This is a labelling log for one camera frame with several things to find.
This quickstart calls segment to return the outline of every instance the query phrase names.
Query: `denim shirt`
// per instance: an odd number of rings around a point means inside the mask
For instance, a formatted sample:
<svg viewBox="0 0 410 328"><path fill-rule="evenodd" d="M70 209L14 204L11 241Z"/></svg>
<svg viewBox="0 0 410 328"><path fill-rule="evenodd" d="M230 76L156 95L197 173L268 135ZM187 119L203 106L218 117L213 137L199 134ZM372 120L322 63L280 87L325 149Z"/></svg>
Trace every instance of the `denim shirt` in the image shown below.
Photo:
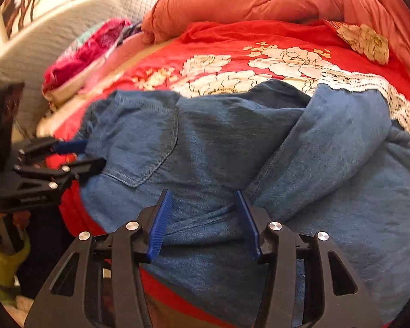
<svg viewBox="0 0 410 328"><path fill-rule="evenodd" d="M319 84L310 99L269 80L191 99L118 91L88 109L78 137L107 159L81 189L107 232L173 191L161 254L145 269L218 318L251 327L265 283L234 212L238 189L295 232L327 231L384 321L410 297L410 136L377 90Z"/></svg>

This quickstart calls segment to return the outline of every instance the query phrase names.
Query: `quilted fabric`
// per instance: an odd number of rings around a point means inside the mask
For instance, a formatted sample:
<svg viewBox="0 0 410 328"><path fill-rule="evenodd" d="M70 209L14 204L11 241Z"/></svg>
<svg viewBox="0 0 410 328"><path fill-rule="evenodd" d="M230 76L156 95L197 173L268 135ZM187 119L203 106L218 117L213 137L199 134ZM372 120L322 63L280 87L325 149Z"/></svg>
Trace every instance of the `quilted fabric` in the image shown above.
<svg viewBox="0 0 410 328"><path fill-rule="evenodd" d="M42 96L43 73L77 36L93 25L113 17L137 23L157 0L78 0L69 8L46 16L29 26L0 58L0 78L24 80L26 88L16 116L24 136L35 134L39 120L48 110Z"/></svg>

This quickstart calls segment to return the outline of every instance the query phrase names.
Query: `white crochet lace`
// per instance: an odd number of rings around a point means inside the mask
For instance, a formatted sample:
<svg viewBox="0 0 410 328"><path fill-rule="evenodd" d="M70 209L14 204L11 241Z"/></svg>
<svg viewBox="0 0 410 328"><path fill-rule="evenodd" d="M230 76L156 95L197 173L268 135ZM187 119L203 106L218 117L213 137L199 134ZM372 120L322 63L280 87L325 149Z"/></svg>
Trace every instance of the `white crochet lace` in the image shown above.
<svg viewBox="0 0 410 328"><path fill-rule="evenodd" d="M377 89L387 100L390 117L397 120L410 134L410 101L403 94L398 93L396 88L382 76L323 69L318 83L327 84L334 90L345 89L351 92Z"/></svg>

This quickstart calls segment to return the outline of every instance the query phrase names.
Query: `patch pocket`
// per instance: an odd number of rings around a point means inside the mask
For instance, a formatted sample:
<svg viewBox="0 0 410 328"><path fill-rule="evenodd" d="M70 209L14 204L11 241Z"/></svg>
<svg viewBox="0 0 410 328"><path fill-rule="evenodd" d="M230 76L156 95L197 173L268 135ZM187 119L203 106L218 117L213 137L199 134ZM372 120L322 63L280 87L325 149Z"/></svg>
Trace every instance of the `patch pocket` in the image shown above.
<svg viewBox="0 0 410 328"><path fill-rule="evenodd" d="M103 173L135 188L173 152L178 111L143 98L123 104L121 113L112 129L107 130L105 141L110 147Z"/></svg>

